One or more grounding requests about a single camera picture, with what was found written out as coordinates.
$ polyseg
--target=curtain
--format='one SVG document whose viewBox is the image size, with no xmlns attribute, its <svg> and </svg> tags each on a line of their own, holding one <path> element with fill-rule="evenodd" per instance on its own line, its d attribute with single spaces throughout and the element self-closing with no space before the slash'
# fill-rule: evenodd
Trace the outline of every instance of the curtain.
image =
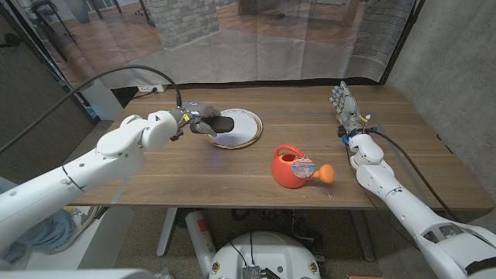
<svg viewBox="0 0 496 279">
<path fill-rule="evenodd" d="M 142 64 L 178 84 L 363 77 L 379 81 L 415 0 L 12 1 L 66 79 Z M 107 88 L 166 84 L 145 71 Z"/>
</svg>

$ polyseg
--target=plate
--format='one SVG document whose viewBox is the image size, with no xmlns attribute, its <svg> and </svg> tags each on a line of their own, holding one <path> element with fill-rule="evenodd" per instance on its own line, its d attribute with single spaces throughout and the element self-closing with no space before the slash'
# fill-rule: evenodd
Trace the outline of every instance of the plate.
<svg viewBox="0 0 496 279">
<path fill-rule="evenodd" d="M 229 133 L 217 134 L 217 137 L 206 135 L 213 145 L 224 149 L 238 149 L 249 146 L 262 133 L 262 120 L 253 112 L 241 108 L 231 108 L 221 111 L 222 116 L 234 120 L 234 129 Z"/>
</svg>

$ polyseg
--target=table surface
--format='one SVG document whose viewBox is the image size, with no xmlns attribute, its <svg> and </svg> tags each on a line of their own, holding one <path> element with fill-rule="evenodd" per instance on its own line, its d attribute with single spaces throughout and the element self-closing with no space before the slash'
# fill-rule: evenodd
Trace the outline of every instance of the table surface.
<svg viewBox="0 0 496 279">
<path fill-rule="evenodd" d="M 181 90 L 183 100 L 205 102 L 217 109 L 242 108 L 256 113 L 263 132 L 241 150 L 223 150 L 205 136 L 186 129 L 176 142 L 160 152 L 146 153 L 146 166 L 129 179 L 96 187 L 75 204 L 156 205 L 218 208 L 374 208 L 353 176 L 346 149 L 337 137 L 339 123 L 329 103 L 331 87 L 229 87 Z M 436 133 L 401 95 L 388 86 L 350 86 L 362 115 L 371 113 L 368 126 L 378 126 L 417 164 L 443 201 L 452 209 L 488 210 L 491 196 L 436 137 Z M 117 129 L 128 115 L 141 115 L 175 106 L 174 91 L 167 89 L 149 98 L 130 102 L 112 124 Z M 427 205 L 440 209 L 408 161 L 391 145 L 372 135 L 384 150 L 396 178 Z M 289 143 L 301 149 L 316 167 L 330 164 L 336 171 L 331 184 L 307 181 L 299 189 L 280 186 L 270 173 L 273 152 Z M 379 208 L 385 204 L 368 193 Z"/>
</svg>

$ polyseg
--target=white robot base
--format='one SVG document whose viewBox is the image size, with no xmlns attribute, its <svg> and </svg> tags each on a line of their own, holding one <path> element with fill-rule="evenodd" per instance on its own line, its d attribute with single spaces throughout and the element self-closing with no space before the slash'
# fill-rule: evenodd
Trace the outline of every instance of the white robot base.
<svg viewBox="0 0 496 279">
<path fill-rule="evenodd" d="M 252 232 L 231 243 L 214 256 L 210 279 L 320 278 L 315 257 L 289 236 L 278 232 Z"/>
</svg>

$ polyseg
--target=watering can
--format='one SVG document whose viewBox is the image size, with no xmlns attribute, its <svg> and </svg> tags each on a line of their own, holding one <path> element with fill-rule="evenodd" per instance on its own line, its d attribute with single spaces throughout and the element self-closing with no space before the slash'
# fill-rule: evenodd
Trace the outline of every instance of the watering can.
<svg viewBox="0 0 496 279">
<path fill-rule="evenodd" d="M 280 154 L 281 150 L 290 152 Z M 325 164 L 315 171 L 315 165 L 305 158 L 303 151 L 290 144 L 283 144 L 274 151 L 272 176 L 287 188 L 300 188 L 309 179 L 320 178 L 325 183 L 334 181 L 334 169 Z"/>
</svg>

